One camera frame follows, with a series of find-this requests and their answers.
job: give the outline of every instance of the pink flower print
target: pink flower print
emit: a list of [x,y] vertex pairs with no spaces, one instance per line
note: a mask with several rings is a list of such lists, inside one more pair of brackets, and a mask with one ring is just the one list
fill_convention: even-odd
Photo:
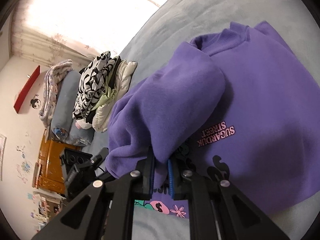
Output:
[[177,214],[177,217],[181,217],[181,218],[185,218],[185,214],[186,212],[184,212],[184,206],[180,206],[179,208],[177,207],[177,205],[173,205],[172,206],[174,209],[171,209],[170,212]]

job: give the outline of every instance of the red shelf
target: red shelf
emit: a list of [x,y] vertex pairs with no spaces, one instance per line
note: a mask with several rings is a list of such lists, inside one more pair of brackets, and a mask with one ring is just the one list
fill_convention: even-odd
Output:
[[36,70],[32,73],[30,78],[27,80],[26,84],[20,91],[16,102],[13,105],[13,108],[15,109],[17,114],[19,113],[22,103],[26,99],[26,96],[29,90],[31,89],[32,85],[34,84],[34,82],[36,81],[39,75],[40,75],[40,65],[36,68]]

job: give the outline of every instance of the bed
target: bed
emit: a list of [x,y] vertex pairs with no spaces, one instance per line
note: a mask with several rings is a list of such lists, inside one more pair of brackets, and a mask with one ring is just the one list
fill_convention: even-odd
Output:
[[[131,88],[161,68],[182,41],[228,27],[230,21],[255,26],[268,21],[320,85],[320,29],[301,0],[168,0],[140,29],[122,58],[138,62]],[[93,139],[89,152],[108,144]],[[301,239],[320,211],[320,192],[271,219],[290,237]],[[188,239],[185,219],[136,207],[132,239]]]

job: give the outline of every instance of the ribbed neckband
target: ribbed neckband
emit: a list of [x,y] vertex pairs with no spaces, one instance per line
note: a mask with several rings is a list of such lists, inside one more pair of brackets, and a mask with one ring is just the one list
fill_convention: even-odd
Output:
[[198,36],[190,44],[212,56],[227,49],[232,49],[247,40],[247,28],[246,25],[231,22],[229,29],[224,29],[220,33]]

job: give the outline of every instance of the white puffy jacket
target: white puffy jacket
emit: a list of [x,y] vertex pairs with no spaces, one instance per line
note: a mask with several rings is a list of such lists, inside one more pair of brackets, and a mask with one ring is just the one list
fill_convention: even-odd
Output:
[[97,132],[104,132],[108,129],[111,110],[116,101],[122,98],[128,91],[131,81],[131,76],[136,69],[138,63],[126,60],[122,61],[116,73],[115,89],[117,91],[116,99],[110,103],[106,103],[97,108],[96,114],[92,120],[92,127]]

